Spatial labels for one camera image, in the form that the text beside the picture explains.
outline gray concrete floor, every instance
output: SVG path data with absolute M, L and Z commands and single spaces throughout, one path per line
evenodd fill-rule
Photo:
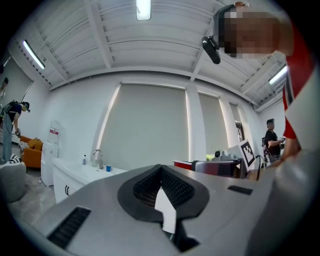
M 3 146 L 0 144 L 0 156 Z M 20 156 L 20 149 L 12 145 L 12 153 Z M 8 203 L 8 208 L 15 218 L 20 218 L 34 225 L 36 221 L 56 204 L 54 187 L 46 187 L 41 180 L 40 170 L 28 169 L 25 177 L 25 193 L 18 201 Z

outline gray roller blind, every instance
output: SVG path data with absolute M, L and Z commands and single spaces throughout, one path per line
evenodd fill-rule
M 231 104 L 231 103 L 230 103 L 230 107 L 231 107 L 231 110 L 233 113 L 234 120 L 241 122 L 238 107 L 236 105 Z
M 122 85 L 100 149 L 104 164 L 124 170 L 188 160 L 186 92 L 152 85 Z
M 5 54 L 1 59 L 1 63 L 5 64 L 9 56 L 10 54 L 8 51 L 5 51 Z M 3 107 L 13 100 L 21 102 L 32 82 L 13 58 L 11 58 L 4 67 L 4 72 L 0 77 L 0 86 L 2 86 L 5 78 L 8 78 L 9 83 L 5 88 L 5 95 L 1 102 Z
M 214 154 L 228 148 L 227 131 L 218 98 L 199 93 L 204 130 L 206 153 Z

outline ceiling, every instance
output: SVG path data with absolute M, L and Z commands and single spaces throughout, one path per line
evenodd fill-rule
M 232 59 L 220 51 L 216 65 L 202 49 L 201 38 L 212 34 L 214 12 L 230 1 L 151 2 L 151 19 L 137 20 L 136 0 L 47 0 L 21 25 L 9 49 L 25 54 L 51 89 L 102 73 L 155 71 L 218 85 L 257 107 L 281 90 L 282 84 L 270 85 L 268 79 L 285 63 L 282 54 Z M 24 49 L 25 39 L 43 70 Z

